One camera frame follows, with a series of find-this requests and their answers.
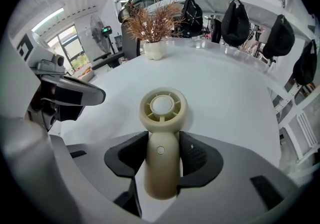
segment dried flower arrangement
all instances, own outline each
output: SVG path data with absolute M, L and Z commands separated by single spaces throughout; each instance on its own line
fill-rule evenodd
M 183 22 L 183 18 L 174 19 L 179 9 L 176 3 L 174 1 L 162 7 L 158 5 L 154 14 L 150 14 L 146 8 L 132 7 L 131 16 L 126 19 L 127 30 L 133 38 L 145 43 L 159 42 L 166 36 L 180 36 L 180 32 L 172 32 L 173 26 Z

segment ceiling light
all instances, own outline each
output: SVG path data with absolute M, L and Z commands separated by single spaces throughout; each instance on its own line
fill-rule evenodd
M 36 31 L 41 25 L 43 25 L 45 22 L 47 22 L 48 20 L 50 20 L 51 18 L 53 18 L 54 16 L 56 16 L 57 14 L 61 13 L 62 11 L 64 11 L 64 8 L 60 8 L 59 10 L 57 10 L 56 12 L 52 13 L 51 15 L 47 16 L 45 19 L 43 19 L 40 23 L 38 23 L 33 29 L 32 31 Z

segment white table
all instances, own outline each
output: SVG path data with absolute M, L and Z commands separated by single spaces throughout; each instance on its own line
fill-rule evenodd
M 191 39 L 164 41 L 159 61 L 135 58 L 94 81 L 106 92 L 103 104 L 88 106 L 77 121 L 65 121 L 65 143 L 93 143 L 143 131 L 142 97 L 157 87 L 179 90 L 188 101 L 184 131 L 243 146 L 279 166 L 279 129 L 266 81 L 266 65 L 234 48 Z M 135 176 L 142 218 L 154 222 L 174 198 L 158 201 L 144 190 L 144 164 Z

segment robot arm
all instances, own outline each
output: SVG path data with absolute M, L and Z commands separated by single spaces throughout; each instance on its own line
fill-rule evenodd
M 6 89 L 1 101 L 7 104 L 0 115 L 24 117 L 27 113 L 31 121 L 49 131 L 56 120 L 77 120 L 85 106 L 104 102 L 106 94 L 102 89 L 67 76 L 64 57 L 51 52 L 47 43 L 31 30 L 17 49 L 9 37 L 2 46 L 5 51 L 1 56 L 1 78 L 6 78 L 6 83 L 2 83 Z M 21 92 L 22 87 L 25 95 L 14 92 L 17 88 Z

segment black chair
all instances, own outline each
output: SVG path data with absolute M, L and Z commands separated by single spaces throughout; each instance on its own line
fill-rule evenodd
M 122 32 L 122 52 L 128 60 L 134 59 L 140 55 L 140 40 L 132 38 L 132 34 L 127 31 L 127 24 L 121 25 Z

